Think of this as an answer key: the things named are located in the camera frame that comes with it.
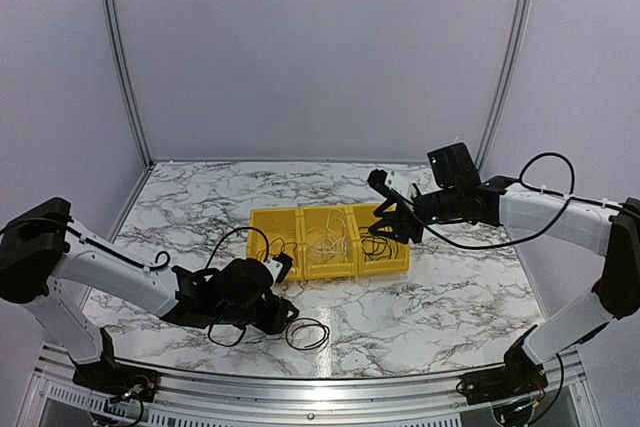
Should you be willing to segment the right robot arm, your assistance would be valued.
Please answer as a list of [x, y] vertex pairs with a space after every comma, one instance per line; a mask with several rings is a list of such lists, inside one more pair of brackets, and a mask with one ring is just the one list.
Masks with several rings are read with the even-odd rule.
[[638, 199], [586, 199], [576, 196], [573, 187], [562, 193], [529, 185], [522, 176], [483, 180], [463, 143], [434, 150], [427, 158], [438, 186], [429, 193], [392, 171], [369, 174], [368, 185], [384, 198], [374, 211], [371, 234], [418, 244], [424, 233], [435, 235], [438, 225], [484, 224], [525, 231], [509, 241], [511, 247], [548, 235], [604, 260], [589, 291], [530, 329], [505, 353], [504, 366], [495, 375], [502, 393], [519, 393], [561, 351], [638, 312]]

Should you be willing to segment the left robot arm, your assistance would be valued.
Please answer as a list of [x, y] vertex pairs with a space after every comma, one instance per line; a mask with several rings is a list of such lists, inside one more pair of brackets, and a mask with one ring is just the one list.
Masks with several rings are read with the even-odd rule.
[[68, 201], [54, 197], [1, 229], [1, 297], [24, 306], [66, 350], [77, 373], [106, 392], [125, 385], [109, 334], [96, 327], [63, 291], [72, 281], [108, 293], [188, 328], [230, 325], [265, 334], [284, 332], [298, 309], [274, 293], [292, 267], [286, 254], [236, 258], [197, 271], [172, 264], [166, 251], [143, 260], [87, 229]]

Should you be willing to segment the yellow bin right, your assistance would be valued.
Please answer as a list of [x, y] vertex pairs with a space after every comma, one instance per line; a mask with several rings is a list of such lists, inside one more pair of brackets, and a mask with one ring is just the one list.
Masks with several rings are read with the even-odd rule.
[[410, 250], [403, 245], [382, 237], [371, 236], [367, 228], [378, 221], [373, 215], [374, 204], [352, 205], [357, 244], [358, 276], [390, 275], [404, 273], [410, 267]]

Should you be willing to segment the yellow bin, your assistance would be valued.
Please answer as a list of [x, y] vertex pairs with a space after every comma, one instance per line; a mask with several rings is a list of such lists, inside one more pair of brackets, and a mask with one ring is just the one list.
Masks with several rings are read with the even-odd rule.
[[367, 228], [378, 221], [373, 215], [374, 204], [352, 205], [357, 244], [358, 276], [390, 275], [404, 273], [410, 267], [410, 250], [403, 245], [382, 237], [371, 236]]
[[293, 258], [294, 264], [285, 278], [286, 282], [303, 280], [303, 241], [301, 224], [297, 208], [256, 209], [252, 210], [249, 226], [263, 232], [267, 238], [251, 230], [248, 234], [246, 254], [258, 260], [263, 260], [266, 251], [272, 258], [280, 253], [286, 253]]
[[303, 278], [327, 280], [357, 274], [352, 209], [345, 205], [299, 209], [303, 241]]

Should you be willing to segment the yellow bin middle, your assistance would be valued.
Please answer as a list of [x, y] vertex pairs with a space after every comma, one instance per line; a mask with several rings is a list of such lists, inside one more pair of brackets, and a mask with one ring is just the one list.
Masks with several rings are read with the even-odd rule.
[[299, 209], [303, 241], [303, 278], [327, 280], [357, 274], [352, 209], [345, 205]]

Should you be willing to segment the yellow bin left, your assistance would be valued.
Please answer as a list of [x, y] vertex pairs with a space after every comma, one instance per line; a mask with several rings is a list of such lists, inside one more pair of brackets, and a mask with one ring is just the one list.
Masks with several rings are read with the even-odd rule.
[[303, 241], [301, 224], [297, 208], [256, 209], [252, 210], [249, 226], [263, 232], [267, 238], [251, 230], [248, 234], [246, 254], [258, 260], [263, 260], [266, 251], [272, 258], [280, 253], [286, 253], [293, 258], [294, 264], [285, 278], [286, 282], [303, 280]]

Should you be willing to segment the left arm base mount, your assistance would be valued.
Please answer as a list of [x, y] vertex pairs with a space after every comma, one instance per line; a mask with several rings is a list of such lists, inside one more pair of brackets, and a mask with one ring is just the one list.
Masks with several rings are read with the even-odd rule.
[[100, 397], [88, 401], [92, 426], [140, 426], [146, 407], [155, 399], [160, 375], [156, 370], [123, 365], [105, 373], [82, 373], [77, 368], [73, 383]]

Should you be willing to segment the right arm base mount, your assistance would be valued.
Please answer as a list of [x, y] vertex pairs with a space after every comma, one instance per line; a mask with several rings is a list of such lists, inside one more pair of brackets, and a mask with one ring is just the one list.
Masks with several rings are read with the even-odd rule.
[[505, 367], [468, 372], [456, 392], [469, 406], [489, 403], [498, 426], [528, 426], [546, 397], [548, 380], [543, 371], [525, 379], [509, 377]]

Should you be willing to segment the right aluminium frame post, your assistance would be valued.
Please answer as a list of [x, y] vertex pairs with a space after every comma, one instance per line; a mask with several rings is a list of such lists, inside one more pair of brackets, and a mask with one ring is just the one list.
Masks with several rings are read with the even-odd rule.
[[506, 109], [516, 63], [525, 37], [530, 6], [531, 0], [515, 0], [503, 60], [475, 156], [475, 165], [480, 171], [487, 163], [501, 118]]

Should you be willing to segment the aluminium frame post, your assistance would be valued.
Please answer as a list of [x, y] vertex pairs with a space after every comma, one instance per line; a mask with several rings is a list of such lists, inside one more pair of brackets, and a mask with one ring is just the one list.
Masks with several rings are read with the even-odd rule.
[[531, 0], [515, 0], [503, 60], [475, 156], [475, 165], [480, 171], [487, 163], [501, 118], [506, 109], [516, 63], [525, 37], [530, 6]]
[[124, 101], [125, 111], [133, 135], [138, 156], [146, 170], [154, 167], [146, 133], [144, 131], [140, 109], [130, 74], [126, 49], [119, 21], [116, 0], [103, 0], [106, 26], [114, 60], [116, 77]]

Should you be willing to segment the left aluminium frame post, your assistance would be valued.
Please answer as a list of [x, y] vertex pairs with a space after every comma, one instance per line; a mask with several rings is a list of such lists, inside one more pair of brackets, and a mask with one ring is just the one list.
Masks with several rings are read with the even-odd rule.
[[106, 26], [114, 60], [116, 77], [124, 101], [125, 111], [133, 135], [138, 156], [146, 170], [154, 167], [146, 133], [144, 131], [140, 109], [130, 74], [126, 49], [119, 21], [116, 0], [103, 0]]

